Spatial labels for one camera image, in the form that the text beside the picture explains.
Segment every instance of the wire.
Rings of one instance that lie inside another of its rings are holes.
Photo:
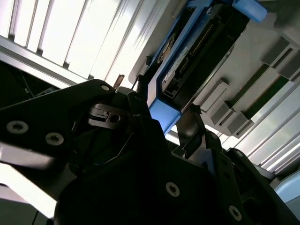
[[[135,77],[135,82],[133,83],[131,90],[133,90],[133,88],[135,87],[136,82],[137,82],[138,79],[139,79],[139,75],[137,75],[137,76]]]
[[[23,80],[24,80],[24,83],[25,83],[25,85],[26,85],[27,90],[29,91],[30,95],[34,98],[35,96],[34,96],[34,94],[32,93],[32,91],[30,90],[30,87],[29,87],[29,85],[27,84],[27,81],[26,81],[25,76],[24,76],[23,74],[22,74],[22,78],[23,78]]]
[[[38,210],[37,210],[36,214],[34,215],[34,218],[33,218],[33,221],[31,223],[31,225],[34,225],[34,223],[35,223],[35,221],[37,219],[37,216],[38,216]]]

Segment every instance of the white ceiling panel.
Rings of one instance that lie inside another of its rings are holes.
[[[93,1],[89,5],[67,57],[69,70],[88,78],[119,2],[119,0]]]
[[[84,2],[84,0],[54,1],[42,42],[43,57],[63,65]]]
[[[38,0],[37,8],[34,14],[32,28],[30,32],[30,38],[28,41],[27,48],[33,52],[38,49],[40,37],[42,35],[44,22],[46,19],[50,0]]]
[[[36,0],[19,0],[19,8],[14,27],[14,41],[19,45],[26,46],[27,44],[35,6]]]
[[[0,2],[0,35],[8,37],[11,14],[14,0],[1,0]]]
[[[105,80],[119,52],[120,46],[122,46],[130,30],[131,23],[134,20],[141,2],[141,0],[125,0],[120,4],[118,12],[114,17],[105,41],[99,51],[94,67],[92,68],[91,75],[95,78]]]

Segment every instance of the screw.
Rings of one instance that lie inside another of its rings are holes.
[[[242,215],[240,211],[233,205],[229,206],[228,208],[230,214],[236,221],[241,221],[242,220]]]
[[[239,151],[236,151],[236,154],[239,156],[239,157],[243,157],[243,154]]]
[[[28,131],[28,125],[23,121],[14,120],[6,125],[6,129],[12,134],[21,135]]]
[[[102,88],[103,90],[109,90],[109,87],[107,87],[107,86],[105,86],[105,85],[102,85],[101,88]]]
[[[165,188],[172,197],[178,197],[180,194],[178,186],[173,182],[166,183]]]
[[[64,142],[64,137],[59,133],[48,133],[46,135],[46,142],[49,145],[58,146]]]

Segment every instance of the black cable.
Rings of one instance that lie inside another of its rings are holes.
[[[34,223],[35,223],[35,221],[37,219],[37,216],[38,216],[38,210],[37,210],[36,214],[34,215],[34,218],[33,218],[33,221],[31,223],[31,225],[34,225]]]
[[[136,82],[137,82],[137,80],[139,79],[139,76],[140,76],[140,75],[137,75],[137,76],[135,77],[135,82],[133,83],[131,90],[133,90],[133,88],[135,87]]]

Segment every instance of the blue plastic handle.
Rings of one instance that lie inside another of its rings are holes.
[[[255,0],[234,0],[232,6],[256,22],[262,21],[268,13],[267,10]]]

